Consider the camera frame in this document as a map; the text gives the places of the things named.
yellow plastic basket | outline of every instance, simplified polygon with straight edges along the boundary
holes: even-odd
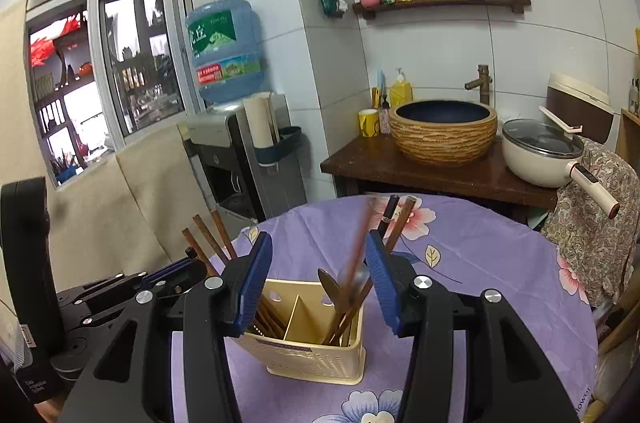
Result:
[[[234,339],[260,360],[267,371],[307,381],[356,385],[364,375],[362,314],[353,318],[347,347],[321,345],[334,314],[319,282],[267,279],[262,297],[288,321],[284,340],[252,333]]]

faucet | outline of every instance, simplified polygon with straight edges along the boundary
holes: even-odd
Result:
[[[480,87],[480,103],[489,105],[490,84],[494,80],[489,76],[489,66],[487,64],[478,64],[478,76],[476,80],[471,80],[465,84],[465,89],[475,89]]]

soap dispenser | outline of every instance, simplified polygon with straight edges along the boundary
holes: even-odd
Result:
[[[407,82],[402,73],[402,68],[397,68],[398,77],[389,89],[389,98],[391,99],[391,107],[401,106],[414,99],[414,90],[411,83]]]

metal bolt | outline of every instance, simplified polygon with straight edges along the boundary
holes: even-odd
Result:
[[[220,277],[209,277],[204,281],[204,287],[207,289],[218,289],[222,286],[222,279]]]
[[[502,293],[497,291],[497,289],[488,289],[484,292],[484,298],[492,304],[496,304],[502,300]]]
[[[141,291],[136,295],[136,302],[138,304],[146,304],[147,302],[150,302],[153,297],[154,294],[148,289],[145,289],[145,291]]]
[[[433,285],[433,280],[431,280],[426,275],[418,275],[416,278],[414,278],[414,284],[415,287],[419,289],[428,289],[431,287],[431,285]]]

round basin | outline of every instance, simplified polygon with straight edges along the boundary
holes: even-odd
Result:
[[[498,127],[494,108],[461,100],[417,100],[394,107],[389,119],[402,152],[439,166],[480,158],[491,147]]]

